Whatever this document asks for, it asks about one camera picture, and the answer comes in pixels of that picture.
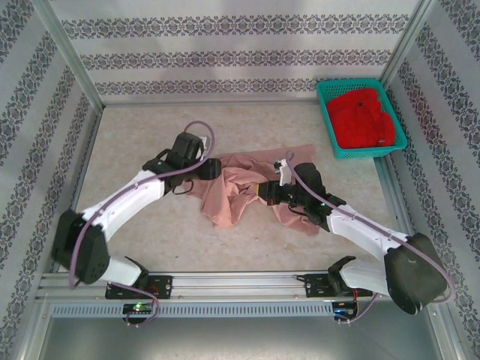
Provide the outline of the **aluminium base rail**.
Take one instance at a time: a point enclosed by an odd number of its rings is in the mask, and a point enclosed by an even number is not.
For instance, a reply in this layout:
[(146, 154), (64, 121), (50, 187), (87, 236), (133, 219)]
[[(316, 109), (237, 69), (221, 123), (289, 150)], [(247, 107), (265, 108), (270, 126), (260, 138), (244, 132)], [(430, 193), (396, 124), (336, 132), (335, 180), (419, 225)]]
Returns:
[[(261, 272), (177, 272), (151, 273), (172, 276), (170, 301), (207, 302), (260, 302), (266, 300), (287, 301), (296, 299), (323, 299), (337, 301), (340, 298), (308, 298), (297, 275), (305, 271)], [(99, 280), (91, 285), (80, 284), (71, 289), (66, 273), (44, 274), (35, 294), (36, 299), (105, 299), (107, 285)]]

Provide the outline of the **red cloth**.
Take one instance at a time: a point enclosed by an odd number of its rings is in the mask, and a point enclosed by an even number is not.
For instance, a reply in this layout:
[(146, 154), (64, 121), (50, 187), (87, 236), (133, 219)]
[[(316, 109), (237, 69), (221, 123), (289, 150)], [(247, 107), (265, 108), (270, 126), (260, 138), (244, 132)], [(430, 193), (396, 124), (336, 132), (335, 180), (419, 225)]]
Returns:
[(348, 91), (326, 104), (337, 144), (342, 149), (392, 146), (396, 130), (373, 88)]

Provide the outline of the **aluminium back frame rail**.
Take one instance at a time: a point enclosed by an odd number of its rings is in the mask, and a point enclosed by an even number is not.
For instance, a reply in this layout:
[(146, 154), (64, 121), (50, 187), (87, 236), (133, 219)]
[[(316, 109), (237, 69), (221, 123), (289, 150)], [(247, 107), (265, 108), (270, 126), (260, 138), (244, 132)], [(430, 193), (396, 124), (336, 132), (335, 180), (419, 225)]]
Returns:
[(218, 100), (218, 101), (170, 101), (140, 103), (105, 103), (104, 109), (153, 108), (153, 107), (230, 107), (230, 106), (280, 106), (280, 105), (319, 105), (317, 99), (299, 100)]

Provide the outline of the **pink t-shirt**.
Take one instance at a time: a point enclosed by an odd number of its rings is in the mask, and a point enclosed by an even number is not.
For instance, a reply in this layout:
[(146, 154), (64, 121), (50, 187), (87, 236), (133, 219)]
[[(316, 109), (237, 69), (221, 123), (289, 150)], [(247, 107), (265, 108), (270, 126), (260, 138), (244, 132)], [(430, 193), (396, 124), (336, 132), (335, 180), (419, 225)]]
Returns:
[(279, 179), (274, 162), (294, 153), (294, 165), (312, 163), (312, 144), (269, 150), (222, 154), (221, 174), (211, 181), (195, 180), (190, 194), (201, 199), (200, 211), (215, 228), (236, 225), (247, 205), (266, 202), (257, 195), (257, 185)]

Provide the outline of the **teal plastic basket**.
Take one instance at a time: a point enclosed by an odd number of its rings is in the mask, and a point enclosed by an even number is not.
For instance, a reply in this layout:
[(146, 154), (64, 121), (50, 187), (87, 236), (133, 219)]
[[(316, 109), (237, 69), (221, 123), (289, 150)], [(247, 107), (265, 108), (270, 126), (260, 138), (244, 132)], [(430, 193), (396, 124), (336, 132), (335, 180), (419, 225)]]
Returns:
[[(373, 148), (356, 148), (343, 149), (337, 144), (335, 134), (332, 128), (332, 123), (326, 109), (326, 104), (341, 96), (356, 89), (375, 89), (379, 94), (379, 101), (382, 110), (387, 112), (394, 123), (396, 130), (396, 139), (393, 145), (386, 147)], [(393, 110), (393, 107), (388, 99), (385, 89), (381, 83), (376, 79), (339, 79), (319, 82), (316, 86), (317, 94), (319, 96), (319, 105), (324, 116), (324, 122), (328, 131), (328, 136), (331, 141), (331, 146), (334, 156), (338, 159), (351, 158), (377, 158), (385, 156), (393, 151), (404, 149), (407, 146), (407, 138), (402, 130), (398, 117)]]

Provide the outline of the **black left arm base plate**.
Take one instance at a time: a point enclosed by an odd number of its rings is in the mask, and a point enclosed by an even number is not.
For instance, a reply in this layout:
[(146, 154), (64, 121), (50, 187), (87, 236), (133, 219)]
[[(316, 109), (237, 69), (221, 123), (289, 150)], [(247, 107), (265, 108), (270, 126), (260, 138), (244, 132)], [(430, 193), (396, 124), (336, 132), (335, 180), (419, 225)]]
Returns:
[[(170, 299), (171, 290), (173, 288), (173, 277), (167, 275), (153, 275), (150, 274), (135, 283), (135, 286), (140, 285), (140, 289), (144, 292), (152, 294), (157, 299)], [(116, 285), (107, 285), (105, 298), (109, 300), (124, 300), (124, 299), (150, 299), (150, 296), (124, 289)]]

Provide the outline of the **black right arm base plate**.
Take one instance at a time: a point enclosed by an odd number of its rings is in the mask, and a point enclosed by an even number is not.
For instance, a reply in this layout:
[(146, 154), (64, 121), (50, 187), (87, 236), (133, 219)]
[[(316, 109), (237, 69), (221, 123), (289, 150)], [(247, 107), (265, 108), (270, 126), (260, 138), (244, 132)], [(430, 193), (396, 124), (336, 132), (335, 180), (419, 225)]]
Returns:
[(373, 295), (373, 292), (370, 290), (348, 287), (341, 276), (337, 274), (303, 274), (297, 275), (296, 280), (303, 283), (305, 295), (308, 298), (353, 297), (354, 291), (356, 291), (359, 297), (369, 297)]

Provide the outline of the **aluminium frame post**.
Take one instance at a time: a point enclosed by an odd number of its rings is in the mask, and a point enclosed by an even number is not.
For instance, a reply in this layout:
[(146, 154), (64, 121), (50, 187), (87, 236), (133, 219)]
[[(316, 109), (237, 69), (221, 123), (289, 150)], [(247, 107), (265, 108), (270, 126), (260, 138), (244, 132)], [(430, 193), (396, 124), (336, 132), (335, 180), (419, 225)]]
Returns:
[(387, 65), (379, 77), (379, 81), (385, 89), (389, 87), (389, 84), (395, 78), (395, 74), (408, 55), (410, 48), (414, 45), (418, 33), (421, 31), (437, 2), (438, 0), (418, 0), (412, 16), (406, 24), (406, 28), (391, 54), (391, 58), (388, 60)]
[(105, 104), (49, 0), (30, 1), (91, 105), (97, 111), (103, 110)]

